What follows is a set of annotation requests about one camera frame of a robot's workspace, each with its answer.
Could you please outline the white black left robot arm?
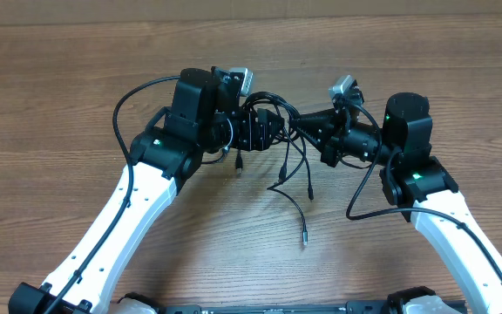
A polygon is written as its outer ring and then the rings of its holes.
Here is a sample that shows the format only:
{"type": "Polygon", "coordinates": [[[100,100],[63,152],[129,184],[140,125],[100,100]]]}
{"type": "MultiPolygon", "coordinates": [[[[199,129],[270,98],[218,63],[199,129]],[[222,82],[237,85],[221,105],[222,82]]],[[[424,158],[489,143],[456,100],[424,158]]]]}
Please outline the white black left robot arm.
{"type": "Polygon", "coordinates": [[[247,68],[187,68],[173,77],[173,103],[161,108],[132,144],[109,201],[84,237],[39,287],[20,283],[11,313],[106,313],[126,265],[148,229],[200,168],[204,154],[231,148],[265,150],[282,119],[245,111],[252,89],[247,68]]]}

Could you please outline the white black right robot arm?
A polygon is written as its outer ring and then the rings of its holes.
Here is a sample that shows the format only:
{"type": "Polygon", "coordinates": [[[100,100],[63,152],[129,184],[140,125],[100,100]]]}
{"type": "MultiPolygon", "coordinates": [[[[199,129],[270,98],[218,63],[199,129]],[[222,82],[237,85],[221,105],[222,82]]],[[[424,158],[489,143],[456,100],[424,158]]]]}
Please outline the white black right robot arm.
{"type": "Polygon", "coordinates": [[[332,92],[333,108],[303,114],[290,125],[334,167],[343,156],[380,166],[390,208],[374,216],[399,213],[431,244],[475,313],[502,313],[502,256],[468,209],[458,184],[431,155],[432,118],[426,97],[392,95],[383,123],[367,115],[356,88],[332,92]]]}

